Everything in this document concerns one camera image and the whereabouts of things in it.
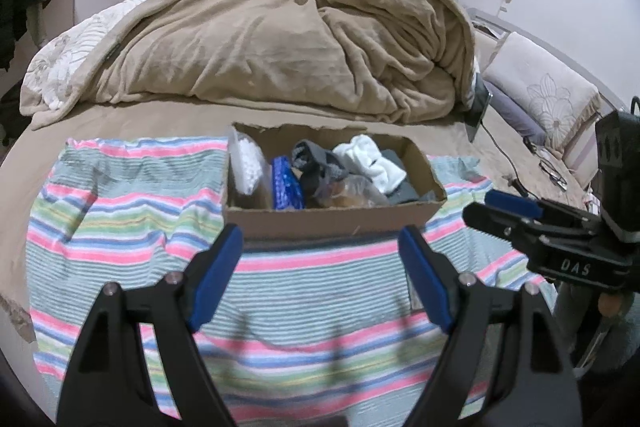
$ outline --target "beige bed sheet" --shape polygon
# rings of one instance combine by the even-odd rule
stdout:
[[[295,114],[214,105],[194,99],[176,98],[138,104],[81,104],[63,121],[39,130],[27,130],[16,142],[0,168],[0,305],[9,311],[18,333],[30,341],[33,328],[28,310],[24,248],[31,205],[56,161],[65,140],[94,137],[136,139],[140,137],[223,136],[233,121],[275,126],[301,123],[311,126],[358,126],[375,133],[401,134],[412,138],[428,155],[471,155],[480,158],[482,172],[497,188],[507,189],[504,175],[513,172],[490,138],[480,130],[473,144],[465,125],[449,116],[429,125],[399,126],[385,123],[355,123]],[[569,191],[561,192],[538,167],[518,134],[490,107],[484,124],[513,159],[521,179],[540,197],[580,205],[582,190],[566,167],[558,162]]]

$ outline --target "hanging cord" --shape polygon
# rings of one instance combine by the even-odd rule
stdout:
[[[494,136],[489,132],[489,130],[484,126],[484,122],[480,122],[480,125],[482,126],[482,128],[484,129],[484,131],[489,135],[489,138],[491,138],[491,141],[494,142],[494,145],[496,147],[496,149],[498,151],[500,151],[505,158],[508,159],[509,163],[511,164],[511,168],[513,168],[513,172],[516,176],[517,181],[520,182],[520,185],[522,185],[522,187],[529,193],[531,194],[531,196],[533,196],[534,198],[536,198],[537,200],[539,200],[540,198],[537,197],[533,192],[531,192],[527,187],[524,186],[524,183],[522,183],[522,180],[520,179],[520,176],[518,175],[518,170],[516,169],[515,163],[513,163],[513,161],[511,160],[511,158],[509,158],[509,155],[502,150],[502,148],[498,145],[498,142],[495,140]]]

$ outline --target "purple pillow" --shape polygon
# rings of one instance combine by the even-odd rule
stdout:
[[[546,139],[545,130],[538,125],[538,122],[533,120],[523,108],[513,102],[494,84],[486,80],[484,84],[493,95],[490,102],[491,107],[498,112],[504,121],[513,127],[520,136],[529,138],[531,143],[544,145]]]

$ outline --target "blue gripper pad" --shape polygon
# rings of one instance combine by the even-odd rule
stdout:
[[[241,255],[242,232],[236,225],[226,225],[213,246],[197,253],[184,270],[185,294],[193,299],[193,308],[186,320],[191,333],[213,318]]]
[[[424,243],[424,240],[416,241],[409,227],[404,227],[398,236],[398,253],[429,320],[438,325],[444,333],[449,334],[455,324],[455,318],[450,312],[447,288],[425,257],[420,242]]]
[[[529,217],[530,219],[540,219],[543,213],[542,208],[534,200],[515,196],[501,190],[489,190],[484,197],[484,204],[497,210],[510,212],[521,217]]]

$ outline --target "brown fleece blanket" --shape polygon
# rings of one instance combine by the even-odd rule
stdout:
[[[468,103],[474,33],[455,0],[147,0],[93,49],[62,107],[22,91],[33,126],[78,102],[182,94],[417,123]]]

